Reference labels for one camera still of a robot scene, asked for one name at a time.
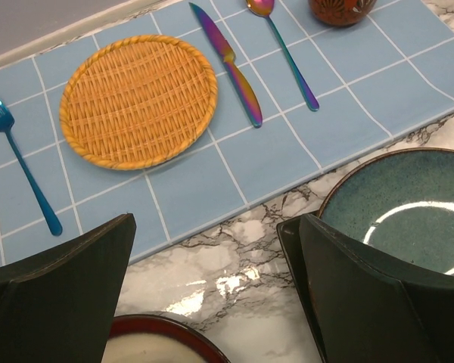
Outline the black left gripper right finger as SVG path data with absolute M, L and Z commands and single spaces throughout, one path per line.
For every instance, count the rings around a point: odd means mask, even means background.
M 300 220 L 308 287 L 329 362 L 454 362 L 454 276 Z

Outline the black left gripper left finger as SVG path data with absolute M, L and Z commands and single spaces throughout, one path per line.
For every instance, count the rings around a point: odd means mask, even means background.
M 122 214 L 0 267 L 0 362 L 100 362 L 135 231 Z

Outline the red rimmed round plate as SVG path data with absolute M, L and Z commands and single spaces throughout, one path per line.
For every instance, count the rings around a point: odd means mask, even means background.
M 152 314 L 121 315 L 113 319 L 108 342 L 132 334 L 156 334 L 191 348 L 207 362 L 229 362 L 227 356 L 204 335 L 171 318 Z

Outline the black teal square plate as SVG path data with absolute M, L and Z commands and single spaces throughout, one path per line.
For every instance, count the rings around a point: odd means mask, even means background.
M 308 276 L 306 272 L 305 260 L 303 258 L 302 245 L 300 242 L 299 227 L 301 219 L 302 216 L 296 216 L 289 220 L 280 222 L 276 226 L 276 231 L 281 248 L 287 260 L 288 268 L 291 272 L 294 286 L 296 287 L 304 314 L 318 349 L 321 362 L 326 363 L 328 360 L 325 351 L 325 344 L 323 342 L 322 333 L 310 299 Z

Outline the dark teal round plate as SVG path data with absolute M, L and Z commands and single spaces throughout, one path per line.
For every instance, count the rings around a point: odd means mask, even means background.
M 454 150 L 371 158 L 331 189 L 317 216 L 367 247 L 454 277 Z

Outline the white red rimmed plate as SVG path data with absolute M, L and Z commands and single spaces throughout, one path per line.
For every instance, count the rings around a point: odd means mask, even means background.
M 103 363 L 210 362 L 193 348 L 159 334 L 126 334 L 107 341 Z

